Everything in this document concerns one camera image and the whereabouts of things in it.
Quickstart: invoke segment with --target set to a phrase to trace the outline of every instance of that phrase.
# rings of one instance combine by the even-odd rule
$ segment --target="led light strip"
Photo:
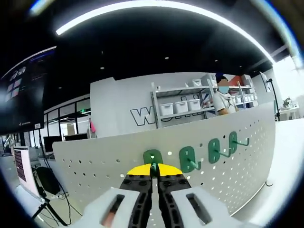
[[[105,14],[108,12],[116,11],[116,10],[122,10],[122,9],[128,9],[128,8],[135,8],[135,7],[168,7],[168,8],[175,8],[175,9],[182,9],[186,11],[191,11],[193,13],[198,13],[201,15],[204,15],[206,17],[212,18],[241,34],[245,38],[247,38],[251,43],[253,43],[263,54],[269,59],[272,64],[276,63],[274,59],[271,57],[271,55],[248,33],[246,33],[243,29],[241,29],[239,26],[233,24],[229,20],[212,13],[208,10],[191,6],[185,3],[180,2],[174,2],[174,1],[163,1],[163,0],[135,0],[135,1],[126,1],[126,2],[120,2],[108,6],[104,6],[95,10],[92,10],[90,12],[87,12],[67,24],[61,26],[59,29],[56,30],[56,33],[60,36],[64,32],[68,31],[70,28],[80,24],[81,22],[84,22],[86,20],[89,20],[90,18],[99,16],[101,14]]]

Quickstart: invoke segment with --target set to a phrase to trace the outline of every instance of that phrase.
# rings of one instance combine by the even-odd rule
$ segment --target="ceiling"
[[[29,17],[32,1],[5,1],[1,27],[5,45],[0,74],[22,59],[57,46],[45,89],[45,109],[89,93],[90,83],[168,72],[249,74],[271,68],[269,61],[250,68],[265,56],[231,28],[202,15],[179,9],[145,7],[107,13],[72,28],[55,31],[85,12],[120,1],[55,0],[36,17]],[[243,0],[184,0],[217,13],[253,36],[272,53],[284,45],[264,16]],[[276,61],[288,55],[285,50]]]

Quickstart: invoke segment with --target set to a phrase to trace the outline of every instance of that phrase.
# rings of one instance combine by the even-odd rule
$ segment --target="pegboard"
[[[230,157],[209,162],[208,143],[219,139],[221,153],[229,149],[229,135],[237,132],[238,145]],[[191,146],[201,169],[185,173],[191,186],[224,202],[230,214],[242,208],[264,185],[275,144],[273,103],[241,112],[151,131],[80,141],[55,142],[56,161],[65,175],[69,194],[83,210],[110,187],[119,188],[126,173],[143,165],[143,153],[157,149],[165,164],[180,168],[179,152]],[[147,227],[163,227],[153,180],[152,210]]]

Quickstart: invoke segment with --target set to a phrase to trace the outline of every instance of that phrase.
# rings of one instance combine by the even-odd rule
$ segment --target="face mask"
[[[227,93],[229,91],[229,86],[219,86],[218,87],[218,90],[221,92],[221,93]]]

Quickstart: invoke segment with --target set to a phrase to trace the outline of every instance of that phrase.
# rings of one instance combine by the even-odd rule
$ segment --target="white shirt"
[[[226,109],[228,113],[236,112],[236,104],[234,103],[229,93],[223,94],[220,91],[214,93],[213,106],[218,114],[218,111]]]

